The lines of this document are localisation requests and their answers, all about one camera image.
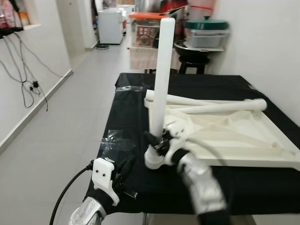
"orange container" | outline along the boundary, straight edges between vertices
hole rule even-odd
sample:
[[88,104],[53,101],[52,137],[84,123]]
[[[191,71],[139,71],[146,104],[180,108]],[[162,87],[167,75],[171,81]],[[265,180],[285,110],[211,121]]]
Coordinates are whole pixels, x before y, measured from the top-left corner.
[[160,20],[167,17],[159,13],[133,12],[129,14],[131,45],[152,47],[154,38],[159,32]]

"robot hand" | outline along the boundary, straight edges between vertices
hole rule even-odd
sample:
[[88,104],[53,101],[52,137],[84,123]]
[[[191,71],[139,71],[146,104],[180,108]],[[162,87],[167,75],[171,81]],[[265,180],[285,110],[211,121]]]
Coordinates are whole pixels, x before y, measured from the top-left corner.
[[130,173],[134,157],[126,158],[118,168],[109,158],[97,158],[93,162],[93,191],[87,194],[83,204],[69,219],[69,225],[100,225],[112,206],[119,203],[119,195],[125,193],[134,199],[137,193],[124,190],[123,181]]
[[167,165],[177,166],[177,173],[189,190],[199,223],[229,225],[229,213],[221,187],[213,177],[211,167],[184,149],[187,140],[174,137],[178,136],[178,132],[172,135],[168,130],[163,133],[161,140],[149,132],[144,132],[144,135],[157,153],[165,157]]

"box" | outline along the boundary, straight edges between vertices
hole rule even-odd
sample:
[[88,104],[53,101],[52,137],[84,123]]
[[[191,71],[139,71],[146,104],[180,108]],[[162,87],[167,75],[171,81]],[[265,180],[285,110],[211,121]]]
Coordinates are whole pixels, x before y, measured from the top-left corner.
[[131,22],[131,45],[152,47],[159,32],[160,20],[167,15],[159,13],[133,12],[129,15]]
[[186,29],[187,43],[193,48],[223,48],[229,30]]
[[135,0],[117,0],[117,5],[134,5]]

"green pot lid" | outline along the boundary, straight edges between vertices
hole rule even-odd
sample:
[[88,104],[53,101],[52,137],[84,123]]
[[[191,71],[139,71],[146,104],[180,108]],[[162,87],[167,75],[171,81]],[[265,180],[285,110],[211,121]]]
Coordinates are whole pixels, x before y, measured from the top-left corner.
[[188,20],[185,27],[193,30],[226,30],[228,22],[225,20],[210,20],[209,16],[205,16],[204,20]]

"clear tape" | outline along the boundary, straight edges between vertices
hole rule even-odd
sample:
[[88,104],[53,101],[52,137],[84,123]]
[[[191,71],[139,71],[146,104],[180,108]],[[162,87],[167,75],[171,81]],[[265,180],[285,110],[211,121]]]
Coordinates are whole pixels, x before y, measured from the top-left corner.
[[146,87],[142,87],[142,86],[124,86],[124,87],[116,88],[116,92],[127,91],[127,90],[130,90],[130,91],[143,91],[143,90],[146,90],[146,89],[147,89]]
[[102,150],[101,158],[108,157],[116,161],[121,151],[131,151],[135,147],[135,143],[131,139],[124,139],[123,130],[109,130],[107,137],[102,138],[100,150]]

